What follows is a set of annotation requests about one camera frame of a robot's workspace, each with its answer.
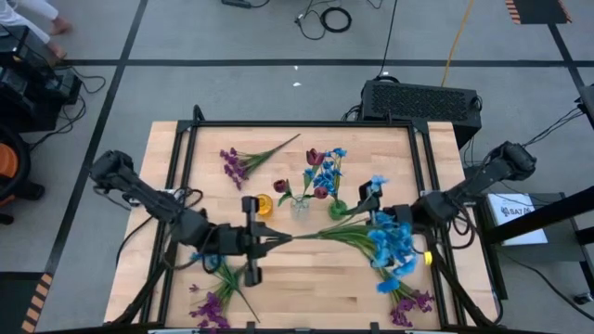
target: flower bouquet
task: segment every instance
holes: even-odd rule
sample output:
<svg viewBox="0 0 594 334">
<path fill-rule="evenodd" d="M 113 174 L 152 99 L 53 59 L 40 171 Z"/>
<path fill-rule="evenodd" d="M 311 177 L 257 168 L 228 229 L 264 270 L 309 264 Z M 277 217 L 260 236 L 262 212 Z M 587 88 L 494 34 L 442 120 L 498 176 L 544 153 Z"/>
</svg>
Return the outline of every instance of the flower bouquet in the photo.
<svg viewBox="0 0 594 334">
<path fill-rule="evenodd" d="M 221 149 L 219 155 L 226 161 L 226 164 L 223 167 L 225 174 L 227 174 L 233 180 L 238 190 L 241 190 L 241 183 L 245 180 L 248 180 L 253 171 L 270 159 L 270 157 L 272 157 L 275 153 L 287 146 L 299 135 L 301 134 L 294 136 L 275 148 L 261 153 L 243 153 L 238 152 L 235 150 L 235 148 L 231 148 L 228 152 Z"/>
<path fill-rule="evenodd" d="M 308 207 L 307 201 L 311 198 L 325 199 L 328 195 L 334 201 L 329 206 L 329 215 L 334 220 L 340 220 L 342 213 L 346 211 L 346 203 L 338 199 L 338 190 L 341 186 L 341 164 L 342 158 L 346 156 L 346 150 L 335 148 L 329 152 L 317 152 L 312 148 L 305 152 L 305 159 L 311 166 L 303 172 L 303 194 L 294 195 L 289 180 L 278 180 L 273 184 L 275 191 L 283 193 L 278 200 L 280 206 L 286 199 L 293 200 L 293 207 Z M 309 186 L 314 184 L 314 193 L 306 194 Z"/>
<path fill-rule="evenodd" d="M 200 258 L 201 255 L 194 254 L 192 255 L 191 260 L 197 261 Z M 204 299 L 206 303 L 199 306 L 197 310 L 189 313 L 193 318 L 199 316 L 202 318 L 202 321 L 198 323 L 198 327 L 210 328 L 212 332 L 215 332 L 217 328 L 230 328 L 225 314 L 234 292 L 239 294 L 250 308 L 256 321 L 260 322 L 258 315 L 253 311 L 243 295 L 243 292 L 241 292 L 241 289 L 239 288 L 239 278 L 245 271 L 245 265 L 238 269 L 233 269 L 226 263 L 225 257 L 218 256 L 206 256 L 205 263 L 212 269 L 216 268 L 214 274 L 221 279 L 221 283 L 218 284 L 218 289 L 215 292 L 209 291 L 206 293 L 206 298 Z M 189 291 L 191 293 L 198 293 L 200 288 L 196 284 L 192 284 Z"/>
<path fill-rule="evenodd" d="M 374 176 L 371 179 L 372 192 L 379 191 L 380 185 L 385 182 L 387 180 L 383 177 Z M 429 296 L 428 292 L 422 294 L 401 281 L 403 276 L 414 271 L 417 264 L 417 256 L 412 246 L 411 225 L 396 222 L 393 216 L 384 212 L 376 212 L 372 225 L 358 225 L 367 219 L 352 221 L 354 217 L 353 214 L 335 226 L 315 234 L 293 238 L 334 240 L 361 251 L 382 279 L 376 287 L 377 291 L 390 295 L 393 304 L 393 310 L 390 312 L 392 322 L 398 326 L 412 327 L 406 312 L 415 306 L 423 313 L 431 311 L 432 307 L 428 303 L 433 301 L 433 297 Z"/>
</svg>

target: person's leg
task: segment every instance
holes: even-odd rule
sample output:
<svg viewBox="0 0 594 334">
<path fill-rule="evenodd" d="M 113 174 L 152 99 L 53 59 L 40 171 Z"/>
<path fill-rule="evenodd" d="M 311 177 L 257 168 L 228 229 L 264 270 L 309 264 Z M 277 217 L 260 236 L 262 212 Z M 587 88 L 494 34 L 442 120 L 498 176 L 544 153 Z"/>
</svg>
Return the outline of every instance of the person's leg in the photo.
<svg viewBox="0 0 594 334">
<path fill-rule="evenodd" d="M 58 14 L 58 10 L 45 0 L 19 0 L 19 4 L 51 20 L 54 25 L 50 33 L 53 35 L 67 32 L 72 28 L 72 25 Z"/>
<path fill-rule="evenodd" d="M 25 25 L 29 27 L 29 29 L 31 29 L 31 31 L 34 32 L 58 58 L 62 59 L 66 57 L 66 51 L 64 51 L 61 46 L 54 42 L 50 42 L 47 33 L 39 29 L 39 27 L 28 19 L 23 18 L 19 13 L 15 12 L 15 10 L 8 5 L 6 0 L 0 0 L 0 24 L 5 26 Z"/>
</svg>

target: floor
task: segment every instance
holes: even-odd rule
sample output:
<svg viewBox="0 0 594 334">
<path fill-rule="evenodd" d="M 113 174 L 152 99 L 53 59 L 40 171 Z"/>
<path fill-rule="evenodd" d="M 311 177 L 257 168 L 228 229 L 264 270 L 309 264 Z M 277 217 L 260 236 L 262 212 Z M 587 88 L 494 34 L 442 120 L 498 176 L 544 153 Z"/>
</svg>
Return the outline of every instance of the floor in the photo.
<svg viewBox="0 0 594 334">
<path fill-rule="evenodd" d="M 99 93 L 84 94 L 87 114 L 71 133 L 48 139 L 33 153 L 31 179 L 46 186 L 45 197 L 3 208 L 18 221 L 0 226 L 0 271 L 55 274 L 37 328 L 42 331 L 103 321 L 128 214 L 93 193 L 84 171 L 96 154 L 119 149 L 139 163 L 151 123 L 188 119 L 194 104 L 208 120 L 339 120 L 379 70 L 394 0 L 378 10 L 366 1 L 342 0 L 353 16 L 351 29 L 317 42 L 303 38 L 293 23 L 306 0 L 272 0 L 253 10 L 218 0 L 49 2 L 75 27 L 56 38 L 69 63 L 108 82 Z M 476 89 L 484 100 L 476 160 L 505 140 L 524 142 L 539 133 L 574 107 L 577 85 L 594 83 L 594 4 L 563 2 L 574 23 L 552 27 L 513 24 L 503 0 L 475 2 L 447 85 Z M 385 71 L 401 82 L 438 85 L 467 4 L 399 1 Z M 315 35 L 320 27 L 310 19 L 304 29 Z M 557 30 L 561 38 L 553 37 Z M 560 52 L 564 45 L 566 53 Z M 530 147 L 538 157 L 536 173 L 510 185 L 567 194 L 591 186 L 592 140 L 585 117 L 567 124 Z M 592 218 L 577 222 L 593 226 Z M 591 332 L 591 323 L 533 273 L 506 260 L 501 265 L 510 294 L 504 325 Z M 535 265 L 563 293 L 586 291 L 577 263 Z M 594 303 L 584 310 L 594 314 Z"/>
</svg>

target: black equipment box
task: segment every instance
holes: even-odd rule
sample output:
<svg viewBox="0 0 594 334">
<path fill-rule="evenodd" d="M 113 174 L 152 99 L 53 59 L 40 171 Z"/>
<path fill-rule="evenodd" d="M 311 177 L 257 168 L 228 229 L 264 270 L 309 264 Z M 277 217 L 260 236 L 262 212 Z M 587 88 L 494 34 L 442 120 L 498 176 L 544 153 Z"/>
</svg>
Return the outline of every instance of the black equipment box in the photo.
<svg viewBox="0 0 594 334">
<path fill-rule="evenodd" d="M 359 120 L 444 121 L 454 124 L 458 148 L 481 129 L 476 91 L 370 80 L 363 88 Z"/>
</svg>

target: gray floor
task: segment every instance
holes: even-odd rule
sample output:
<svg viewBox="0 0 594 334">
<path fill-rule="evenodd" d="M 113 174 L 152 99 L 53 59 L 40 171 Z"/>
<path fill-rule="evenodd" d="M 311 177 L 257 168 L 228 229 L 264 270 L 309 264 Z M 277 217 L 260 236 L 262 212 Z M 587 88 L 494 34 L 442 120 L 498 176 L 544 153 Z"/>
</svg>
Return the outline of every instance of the gray floor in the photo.
<svg viewBox="0 0 594 334">
<path fill-rule="evenodd" d="M 142 3 L 50 2 L 75 25 L 72 34 L 57 39 L 68 48 L 70 59 L 119 59 Z M 386 0 L 380 10 L 363 0 L 342 0 L 353 15 L 353 27 L 343 34 L 329 33 L 318 42 L 304 39 L 293 23 L 307 3 L 271 0 L 264 8 L 241 10 L 222 6 L 218 0 L 148 0 L 130 59 L 382 57 L 392 0 Z M 574 23 L 559 26 L 563 40 L 575 60 L 594 60 L 594 4 L 588 0 L 564 3 Z M 399 1 L 388 58 L 446 59 L 466 4 L 466 0 Z M 48 26 L 34 15 L 30 17 L 40 26 Z M 319 32 L 313 21 L 306 22 L 305 29 L 311 34 Z M 455 59 L 562 60 L 562 55 L 547 26 L 515 25 L 503 0 L 477 0 Z M 108 87 L 115 72 L 111 66 L 77 69 L 107 77 Z M 439 84 L 443 74 L 440 67 L 385 70 L 412 84 Z M 362 84 L 377 71 L 377 66 L 128 66 L 118 82 L 97 153 L 120 149 L 140 163 L 150 124 L 189 118 L 194 104 L 200 104 L 209 120 L 338 120 L 358 102 Z M 580 68 L 579 72 L 586 84 L 594 82 L 594 69 Z M 484 126 L 475 137 L 476 160 L 505 140 L 528 140 L 573 108 L 577 98 L 569 71 L 557 67 L 456 67 L 451 69 L 447 85 L 476 89 L 484 99 Z M 107 89 L 85 95 L 88 111 L 74 131 L 52 137 L 32 155 L 32 179 L 46 185 L 47 194 L 39 202 L 18 201 L 3 208 L 14 213 L 18 221 L 0 226 L 0 271 L 44 271 Z M 33 141 L 39 135 L 28 135 L 27 139 Z M 567 194 L 591 186 L 593 140 L 594 132 L 586 118 L 569 123 L 530 147 L 538 157 L 536 173 L 524 182 L 509 184 L 521 191 Z M 592 218 L 584 215 L 578 223 L 592 226 Z M 87 183 L 39 330 L 101 324 L 126 220 L 127 212 L 99 198 Z M 591 333 L 591 322 L 564 304 L 533 273 L 506 260 L 501 265 L 510 293 L 510 299 L 504 301 L 504 325 Z M 586 290 L 576 263 L 537 267 L 567 295 Z M 594 314 L 594 304 L 584 310 Z"/>
</svg>

